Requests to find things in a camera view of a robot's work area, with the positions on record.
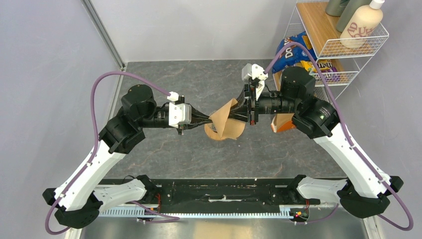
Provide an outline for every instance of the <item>gray floor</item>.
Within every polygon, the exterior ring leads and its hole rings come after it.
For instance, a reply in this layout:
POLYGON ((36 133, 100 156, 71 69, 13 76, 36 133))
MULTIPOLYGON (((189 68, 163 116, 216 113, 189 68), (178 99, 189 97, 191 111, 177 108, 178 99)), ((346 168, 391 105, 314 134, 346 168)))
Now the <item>gray floor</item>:
MULTIPOLYGON (((211 114, 242 90, 241 70, 246 63, 265 67, 269 60, 216 60, 131 62, 127 72, 140 75, 168 91, 186 97, 196 109, 211 114)), ((139 82, 123 79, 120 98, 139 82)), ((274 89, 272 77, 267 80, 274 89)), ((166 102, 154 90, 158 105, 166 102)), ((345 176, 333 159, 298 130, 273 133, 273 116, 260 116, 258 125, 247 125, 237 140, 209 139, 203 127, 185 131, 145 129, 146 139, 114 166, 106 178, 147 174, 150 178, 278 177, 298 174, 312 177, 345 176)))
MULTIPOLYGON (((310 220, 323 218, 331 209, 311 208, 310 220)), ((175 223, 143 225, 135 218, 97 218, 82 239, 368 239, 365 226, 339 209, 326 221, 294 226, 285 219, 181 219, 175 223)))

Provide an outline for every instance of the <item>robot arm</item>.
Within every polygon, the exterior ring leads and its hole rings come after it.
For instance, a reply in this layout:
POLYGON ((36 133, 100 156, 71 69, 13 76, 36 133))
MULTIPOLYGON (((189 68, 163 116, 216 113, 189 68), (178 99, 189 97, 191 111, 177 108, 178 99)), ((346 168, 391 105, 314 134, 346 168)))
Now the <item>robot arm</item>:
MULTIPOLYGON (((238 98, 240 105, 232 108, 231 116, 254 125, 259 114, 295 113, 292 122, 296 128, 321 145, 348 176, 347 180, 322 180, 299 175, 291 186, 297 198, 339 203, 359 218, 383 213, 390 203, 390 192, 348 144, 335 108, 314 97, 315 78, 304 68, 289 67, 283 71, 281 90, 262 93, 259 99, 255 94, 257 82, 249 78, 238 98)), ((398 192, 403 185, 400 177, 383 172, 353 138, 352 141, 383 180, 398 192)))
MULTIPOLYGON (((247 84, 237 98, 238 103, 231 108, 229 117, 254 125, 258 123, 260 114, 294 113, 292 121, 297 129, 321 145, 348 176, 343 180, 323 180, 298 175, 288 186, 292 201, 299 203, 304 199, 319 199, 340 203, 359 218, 383 213, 390 203, 387 198, 389 191, 349 147, 335 108, 314 97, 315 78, 303 68, 290 67, 283 72, 281 91, 263 92, 267 77, 258 65, 245 66, 242 79, 247 84)), ((43 193, 49 205, 61 198, 55 213, 60 224, 83 228, 100 212, 111 207, 129 201, 151 202, 156 186, 146 175, 107 189, 95 190, 95 187, 116 163, 145 139, 144 128, 176 128, 179 134, 183 134, 183 130, 211 122, 209 116, 186 104, 183 96, 172 92, 168 99, 171 102, 158 107, 151 88, 146 85, 133 86, 122 97, 122 107, 117 115, 99 133, 100 145, 94 161, 87 163, 91 152, 65 183, 43 193), (68 182, 85 165, 85 172, 63 195, 68 182)), ((358 144, 355 147, 363 152, 358 144)), ((403 185, 400 177, 390 177, 369 161, 398 192, 403 185)))
POLYGON ((184 103, 184 97, 171 93, 168 102, 157 107, 152 90, 146 85, 136 85, 122 97, 122 107, 99 133, 99 148, 91 163, 93 150, 76 171, 58 188, 46 189, 44 200, 49 205, 60 197, 55 217, 62 225, 83 228, 90 224, 99 213, 129 201, 150 203, 156 195, 156 187, 146 175, 138 176, 125 184, 95 190, 106 173, 142 140, 143 128, 195 128, 211 122, 209 116, 184 103), (75 178, 82 167, 86 170, 77 177, 65 195, 67 184, 75 178))

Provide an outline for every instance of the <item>paper bag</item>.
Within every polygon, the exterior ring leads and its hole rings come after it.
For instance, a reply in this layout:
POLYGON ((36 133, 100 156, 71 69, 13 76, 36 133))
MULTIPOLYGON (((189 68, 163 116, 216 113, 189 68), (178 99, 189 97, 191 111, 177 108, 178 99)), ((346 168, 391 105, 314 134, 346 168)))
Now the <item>paper bag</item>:
POLYGON ((204 125, 205 133, 208 137, 214 140, 237 139, 243 133, 246 123, 228 118, 230 108, 236 103, 236 99, 231 99, 231 101, 210 116, 212 123, 204 125))
POLYGON ((293 115, 294 114, 276 114, 271 122, 271 129, 273 132, 278 133, 291 128, 296 128, 292 122, 293 115))

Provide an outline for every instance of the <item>metal floor plate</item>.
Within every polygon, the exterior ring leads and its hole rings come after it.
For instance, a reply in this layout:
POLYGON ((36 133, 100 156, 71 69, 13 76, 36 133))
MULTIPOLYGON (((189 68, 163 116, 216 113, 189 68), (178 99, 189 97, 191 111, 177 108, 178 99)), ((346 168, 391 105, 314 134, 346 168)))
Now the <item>metal floor plate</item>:
MULTIPOLYGON (((332 209, 311 208, 310 220, 332 209)), ((198 219, 148 224, 136 218, 97 218, 83 229, 82 239, 370 239, 363 220, 339 209, 329 220, 295 226, 286 219, 198 219)))

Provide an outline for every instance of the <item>white wall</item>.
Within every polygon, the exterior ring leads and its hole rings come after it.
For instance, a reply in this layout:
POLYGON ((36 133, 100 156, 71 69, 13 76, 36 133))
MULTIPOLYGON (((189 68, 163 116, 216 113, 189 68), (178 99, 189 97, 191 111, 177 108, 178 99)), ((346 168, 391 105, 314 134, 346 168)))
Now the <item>white wall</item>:
MULTIPOLYGON (((410 232, 383 223, 386 238, 422 235, 422 79, 419 0, 387 0, 383 24, 390 38, 339 97, 349 129, 368 155, 405 182, 399 195, 415 220, 410 232)), ((385 215, 399 225, 407 218, 393 197, 385 215)))
POLYGON ((296 0, 92 0, 125 62, 269 59, 296 0))
MULTIPOLYGON (((0 238, 63 237, 45 232, 41 194, 91 149, 91 86, 117 69, 79 0, 0 2, 0 238)), ((100 126, 115 82, 99 86, 100 126)))

